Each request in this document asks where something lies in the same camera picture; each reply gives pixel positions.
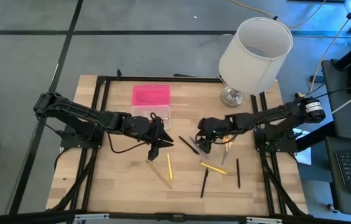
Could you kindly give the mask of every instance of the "lamp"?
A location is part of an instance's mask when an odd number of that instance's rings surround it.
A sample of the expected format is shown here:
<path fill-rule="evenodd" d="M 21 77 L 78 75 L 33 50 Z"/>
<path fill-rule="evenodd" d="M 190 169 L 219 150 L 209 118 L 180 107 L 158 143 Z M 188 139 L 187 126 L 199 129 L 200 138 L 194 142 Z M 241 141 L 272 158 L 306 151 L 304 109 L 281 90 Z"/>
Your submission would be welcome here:
<path fill-rule="evenodd" d="M 268 89 L 292 46 L 292 33 L 278 21 L 256 17 L 242 22 L 220 59 L 228 85 L 221 93 L 224 105 L 240 105 L 242 92 L 257 95 Z"/>

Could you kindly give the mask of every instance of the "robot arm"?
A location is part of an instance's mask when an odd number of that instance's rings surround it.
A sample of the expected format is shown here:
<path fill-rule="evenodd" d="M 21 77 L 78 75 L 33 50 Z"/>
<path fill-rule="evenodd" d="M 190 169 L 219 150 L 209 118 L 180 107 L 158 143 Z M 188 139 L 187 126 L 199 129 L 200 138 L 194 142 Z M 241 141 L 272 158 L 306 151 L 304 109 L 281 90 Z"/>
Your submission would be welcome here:
<path fill-rule="evenodd" d="M 265 127 L 264 142 L 274 142 L 303 123 L 320 123 L 325 112 L 319 100 L 299 98 L 276 108 L 258 113 L 237 113 L 225 115 L 225 119 L 203 118 L 200 120 L 196 143 L 203 152 L 209 153 L 212 143 L 228 135 L 243 134 L 261 124 L 285 119 L 276 126 Z"/>
<path fill-rule="evenodd" d="M 165 132 L 163 120 L 151 114 L 152 120 L 142 116 L 93 110 L 74 103 L 58 93 L 44 93 L 34 106 L 38 118 L 57 118 L 72 127 L 77 138 L 84 141 L 102 142 L 103 132 L 122 134 L 137 141 L 151 144 L 148 159 L 159 154 L 159 148 L 173 146 L 173 139 Z"/>

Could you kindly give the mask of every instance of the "lamp base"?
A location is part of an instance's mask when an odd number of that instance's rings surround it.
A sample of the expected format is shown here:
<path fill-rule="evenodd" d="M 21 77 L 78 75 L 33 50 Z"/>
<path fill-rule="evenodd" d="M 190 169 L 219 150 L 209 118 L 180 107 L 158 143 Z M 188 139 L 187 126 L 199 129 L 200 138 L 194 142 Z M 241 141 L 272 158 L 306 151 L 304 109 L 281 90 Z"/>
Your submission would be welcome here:
<path fill-rule="evenodd" d="M 243 94 L 227 86 L 221 91 L 220 99 L 225 106 L 235 108 L 242 104 Z"/>

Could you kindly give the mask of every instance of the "clear plastic container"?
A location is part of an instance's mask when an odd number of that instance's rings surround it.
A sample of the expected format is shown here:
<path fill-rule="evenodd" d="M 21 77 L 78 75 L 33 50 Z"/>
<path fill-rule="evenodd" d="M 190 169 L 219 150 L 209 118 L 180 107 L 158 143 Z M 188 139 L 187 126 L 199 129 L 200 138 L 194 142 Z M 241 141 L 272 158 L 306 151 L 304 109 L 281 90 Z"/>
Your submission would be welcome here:
<path fill-rule="evenodd" d="M 155 113 L 163 119 L 164 129 L 170 128 L 170 106 L 155 105 L 155 106 L 132 106 L 131 114 L 133 116 L 144 116 L 151 119 L 151 113 Z"/>
<path fill-rule="evenodd" d="M 170 86 L 136 85 L 133 87 L 131 104 L 133 106 L 170 105 Z"/>

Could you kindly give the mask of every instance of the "metal bracket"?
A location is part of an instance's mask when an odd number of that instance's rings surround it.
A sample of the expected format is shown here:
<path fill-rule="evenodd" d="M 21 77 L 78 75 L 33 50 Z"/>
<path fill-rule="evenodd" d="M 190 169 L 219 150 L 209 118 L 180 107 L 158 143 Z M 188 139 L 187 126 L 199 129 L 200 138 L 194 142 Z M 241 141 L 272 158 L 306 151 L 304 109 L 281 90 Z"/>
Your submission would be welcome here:
<path fill-rule="evenodd" d="M 85 139 L 82 136 L 75 134 L 75 130 L 69 125 L 65 126 L 65 133 L 69 133 L 66 136 L 61 136 L 61 144 L 60 147 L 63 148 L 101 148 L 102 139 L 104 136 L 104 131 L 101 128 L 94 128 L 92 131 L 92 138 Z"/>
<path fill-rule="evenodd" d="M 293 130 L 285 132 L 280 138 L 274 142 L 269 142 L 267 135 L 274 125 L 266 125 L 265 128 L 256 129 L 256 138 L 259 145 L 259 150 L 264 152 L 297 152 L 296 139 Z"/>
<path fill-rule="evenodd" d="M 105 214 L 84 214 L 84 215 L 75 215 L 75 221 L 82 220 L 96 220 L 96 219 L 105 219 L 109 218 L 109 213 Z"/>
<path fill-rule="evenodd" d="M 246 224 L 282 224 L 282 220 L 278 220 L 274 218 L 248 217 Z"/>

